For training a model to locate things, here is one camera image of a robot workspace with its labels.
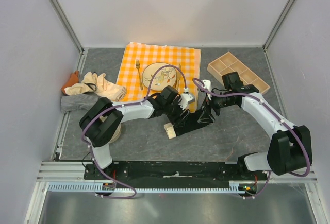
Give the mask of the black cream garment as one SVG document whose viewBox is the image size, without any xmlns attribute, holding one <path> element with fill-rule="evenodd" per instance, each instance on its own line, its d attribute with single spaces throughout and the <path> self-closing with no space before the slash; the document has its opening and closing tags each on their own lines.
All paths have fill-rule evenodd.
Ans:
<svg viewBox="0 0 330 224">
<path fill-rule="evenodd" d="M 187 123 L 186 123 L 185 127 L 175 128 L 171 122 L 165 124 L 164 129 L 166 131 L 168 138 L 173 139 L 173 138 L 181 136 L 183 134 L 204 128 L 208 125 L 211 125 L 211 124 L 199 124 L 197 122 L 197 115 L 198 115 L 197 111 L 195 111 L 193 113 L 190 112 L 190 115 L 187 118 Z"/>
</svg>

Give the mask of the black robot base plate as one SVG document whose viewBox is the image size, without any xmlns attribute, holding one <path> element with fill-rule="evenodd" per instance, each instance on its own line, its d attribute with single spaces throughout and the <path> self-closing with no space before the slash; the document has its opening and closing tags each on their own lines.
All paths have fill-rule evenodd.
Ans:
<svg viewBox="0 0 330 224">
<path fill-rule="evenodd" d="M 134 188 L 225 188 L 229 181 L 266 180 L 261 171 L 243 170 L 236 162 L 114 161 L 103 170 Z"/>
</svg>

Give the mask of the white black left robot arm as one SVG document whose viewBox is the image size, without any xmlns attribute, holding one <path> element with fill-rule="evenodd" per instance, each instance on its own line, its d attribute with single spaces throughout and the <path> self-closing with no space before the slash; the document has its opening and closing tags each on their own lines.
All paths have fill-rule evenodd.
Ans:
<svg viewBox="0 0 330 224">
<path fill-rule="evenodd" d="M 122 123 L 150 119 L 163 114 L 170 121 L 176 121 L 179 117 L 189 114 L 188 106 L 194 101 L 195 97 L 187 89 L 180 94 L 172 86 L 136 102 L 112 102 L 106 97 L 98 99 L 79 121 L 83 141 L 92 149 L 92 157 L 97 164 L 95 173 L 101 179 L 109 179 L 112 176 L 109 143 Z"/>
</svg>

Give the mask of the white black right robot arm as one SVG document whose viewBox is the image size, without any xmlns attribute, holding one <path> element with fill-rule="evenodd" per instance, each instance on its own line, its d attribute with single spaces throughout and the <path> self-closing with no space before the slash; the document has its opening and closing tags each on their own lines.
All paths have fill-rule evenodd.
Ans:
<svg viewBox="0 0 330 224">
<path fill-rule="evenodd" d="M 209 103 L 216 112 L 237 105 L 247 112 L 263 128 L 270 138 L 267 152 L 242 156 L 236 166 L 237 176 L 249 179 L 257 170 L 271 171 L 278 176 L 291 174 L 306 177 L 312 165 L 311 135 L 309 129 L 297 126 L 279 114 L 252 84 L 245 85 L 237 72 L 222 77 L 225 92 L 216 94 L 209 80 L 193 79 L 194 84 L 208 95 Z"/>
</svg>

